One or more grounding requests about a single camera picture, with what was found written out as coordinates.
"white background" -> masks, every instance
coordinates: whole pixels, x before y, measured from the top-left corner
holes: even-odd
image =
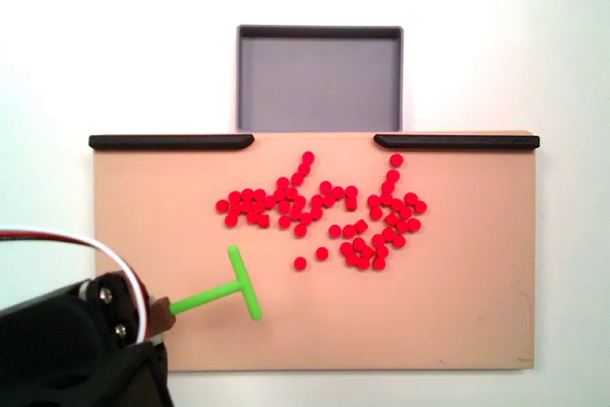
[[[537,369],[175,375],[176,405],[610,405],[610,0],[0,0],[0,224],[92,235],[92,133],[232,132],[242,23],[400,25],[405,130],[540,135]],[[2,244],[0,308],[92,274]]]

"white cable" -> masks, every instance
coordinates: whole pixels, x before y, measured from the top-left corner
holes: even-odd
[[[119,256],[118,254],[113,252],[110,248],[108,248],[103,243],[98,242],[97,240],[95,240],[93,238],[88,238],[88,237],[85,237],[82,235],[64,233],[62,231],[56,231],[55,229],[49,230],[49,229],[43,229],[43,228],[19,226],[19,227],[0,227],[0,231],[13,231],[13,232],[23,232],[23,233],[42,233],[42,234],[48,234],[48,235],[57,235],[60,237],[73,238],[74,240],[78,240],[80,242],[86,243],[87,245],[91,245],[92,247],[96,248],[100,252],[107,254],[114,262],[116,262],[120,266],[120,268],[123,270],[123,272],[125,272],[127,279],[129,280],[130,284],[132,285],[133,294],[135,295],[135,304],[137,306],[137,317],[138,317],[137,337],[135,339],[135,343],[140,343],[140,342],[144,341],[144,336],[146,335],[146,328],[148,325],[148,319],[147,319],[147,315],[146,315],[146,305],[145,305],[145,301],[144,301],[144,293],[142,292],[142,289],[140,288],[140,285],[137,281],[137,278],[135,277],[135,274],[133,273],[132,268],[123,260],[123,258],[121,256]]]

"green handle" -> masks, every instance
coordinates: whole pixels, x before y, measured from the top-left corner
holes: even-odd
[[[260,304],[258,303],[256,294],[254,293],[252,281],[250,281],[250,276],[246,270],[244,260],[241,258],[239,249],[235,247],[235,245],[232,245],[227,250],[227,253],[229,254],[229,259],[233,265],[233,270],[235,271],[237,280],[225,283],[224,285],[212,288],[211,290],[203,291],[196,295],[192,295],[191,297],[187,297],[186,299],[178,300],[177,302],[170,304],[170,313],[172,315],[181,314],[182,312],[186,312],[187,310],[194,309],[200,305],[207,304],[208,302],[217,300],[225,295],[232,295],[233,293],[241,291],[241,293],[244,295],[244,300],[246,301],[246,305],[248,306],[248,311],[250,312],[252,319],[258,321],[263,317],[263,313],[260,310]]]

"gray tray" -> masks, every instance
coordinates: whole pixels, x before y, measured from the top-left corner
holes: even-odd
[[[240,26],[243,132],[391,132],[402,125],[402,28]]]

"wooden board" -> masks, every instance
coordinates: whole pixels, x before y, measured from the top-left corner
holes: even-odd
[[[359,188],[358,209],[335,205],[306,237],[240,220],[214,203],[233,190],[275,189],[303,152],[315,163],[300,192],[322,180]],[[534,365],[535,154],[404,151],[396,195],[428,203],[422,229],[391,250],[385,271],[348,268],[332,223],[368,218],[392,152],[369,133],[257,134],[229,152],[94,154],[96,236],[123,255],[156,296],[178,300],[234,279],[241,249],[263,311],[241,295],[178,316],[165,334],[172,371],[492,369]],[[331,251],[315,261],[319,246]],[[306,271],[294,270],[305,256]],[[99,274],[116,270],[97,260]]]

